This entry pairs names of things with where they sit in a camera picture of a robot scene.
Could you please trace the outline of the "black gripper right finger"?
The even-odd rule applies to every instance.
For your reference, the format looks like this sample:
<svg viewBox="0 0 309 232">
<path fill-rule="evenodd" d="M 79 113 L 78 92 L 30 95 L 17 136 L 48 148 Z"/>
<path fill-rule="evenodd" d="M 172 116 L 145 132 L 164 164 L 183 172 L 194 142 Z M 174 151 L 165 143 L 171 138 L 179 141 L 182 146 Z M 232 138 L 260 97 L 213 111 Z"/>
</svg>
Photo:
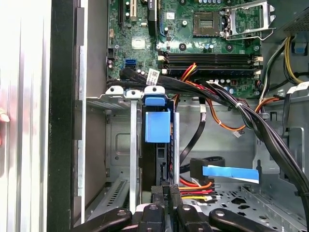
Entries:
<svg viewBox="0 0 309 232">
<path fill-rule="evenodd" d="M 271 227 L 223 208 L 215 208 L 206 216 L 195 206 L 183 203 L 178 185 L 169 187 L 169 202 L 174 232 L 275 231 Z"/>
</svg>

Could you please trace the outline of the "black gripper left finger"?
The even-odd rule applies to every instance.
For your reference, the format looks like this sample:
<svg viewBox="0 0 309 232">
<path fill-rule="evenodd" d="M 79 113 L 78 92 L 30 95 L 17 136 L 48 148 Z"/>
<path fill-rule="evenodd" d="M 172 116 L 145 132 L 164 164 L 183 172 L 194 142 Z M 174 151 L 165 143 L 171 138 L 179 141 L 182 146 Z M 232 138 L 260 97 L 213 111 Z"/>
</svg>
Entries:
<svg viewBox="0 0 309 232">
<path fill-rule="evenodd" d="M 77 226 L 78 232 L 163 232 L 165 200 L 162 186 L 152 186 L 151 203 L 140 204 L 135 213 L 115 208 Z"/>
</svg>

